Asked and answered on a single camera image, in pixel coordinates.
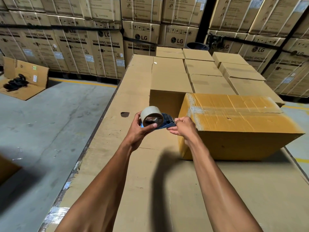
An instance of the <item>yellow floor line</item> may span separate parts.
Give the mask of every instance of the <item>yellow floor line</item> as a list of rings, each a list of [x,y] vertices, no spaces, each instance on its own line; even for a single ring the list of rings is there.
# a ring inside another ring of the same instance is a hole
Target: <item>yellow floor line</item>
[[[105,85],[105,84],[100,84],[100,83],[82,82],[82,81],[75,81],[75,80],[62,80],[62,79],[57,79],[57,78],[49,78],[49,79],[53,81],[60,81],[60,82],[69,82],[69,83],[77,83],[77,84],[84,84],[84,85],[98,85],[98,86],[117,88],[116,85]]]
[[[286,105],[284,105],[282,107],[292,108],[292,109],[308,110],[309,111],[309,108],[306,108],[306,107],[292,107],[292,106],[286,106]]]
[[[305,159],[300,159],[300,158],[294,158],[297,162],[299,163],[306,163],[309,164],[309,160],[305,160]]]

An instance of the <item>white label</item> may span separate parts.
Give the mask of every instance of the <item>white label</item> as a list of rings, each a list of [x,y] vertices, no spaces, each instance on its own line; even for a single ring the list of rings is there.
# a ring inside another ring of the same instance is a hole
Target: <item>white label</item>
[[[26,56],[34,57],[32,50],[30,49],[23,49],[23,52],[25,53]]]
[[[262,5],[264,0],[252,0],[250,9],[259,9]]]
[[[88,62],[92,62],[94,63],[95,61],[93,60],[93,56],[92,55],[85,55],[85,58]]]
[[[199,3],[206,3],[207,2],[207,0],[195,0],[195,2],[199,2]]]
[[[125,61],[122,59],[116,59],[118,67],[125,67]]]
[[[63,54],[61,52],[54,52],[54,56],[56,59],[64,59]]]
[[[294,12],[304,12],[309,5],[309,0],[301,0],[300,3],[295,8]]]
[[[287,77],[282,81],[282,84],[288,84],[290,83],[294,78],[293,77]]]

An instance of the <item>tape dispenser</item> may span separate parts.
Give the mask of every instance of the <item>tape dispenser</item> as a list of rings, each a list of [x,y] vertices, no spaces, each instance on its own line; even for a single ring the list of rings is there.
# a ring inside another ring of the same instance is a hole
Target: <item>tape dispenser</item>
[[[176,126],[175,120],[170,115],[161,113],[155,106],[149,106],[141,112],[141,127],[153,123],[158,124],[155,130]]]

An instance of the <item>hole in cardboard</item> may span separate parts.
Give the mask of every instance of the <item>hole in cardboard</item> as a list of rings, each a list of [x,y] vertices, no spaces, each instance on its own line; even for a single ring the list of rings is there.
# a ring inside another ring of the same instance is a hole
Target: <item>hole in cardboard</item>
[[[121,117],[128,117],[129,116],[129,112],[121,112],[120,115]]]

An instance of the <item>person's left hand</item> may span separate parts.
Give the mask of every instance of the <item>person's left hand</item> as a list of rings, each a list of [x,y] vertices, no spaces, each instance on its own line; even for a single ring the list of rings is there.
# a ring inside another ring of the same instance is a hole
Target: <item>person's left hand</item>
[[[141,128],[140,115],[141,111],[135,114],[133,122],[129,128],[129,131],[125,139],[123,140],[124,142],[128,142],[128,144],[131,145],[132,151],[135,151],[141,144],[141,141],[144,139],[144,137],[148,133],[152,132],[158,126],[156,123],[154,123]]]

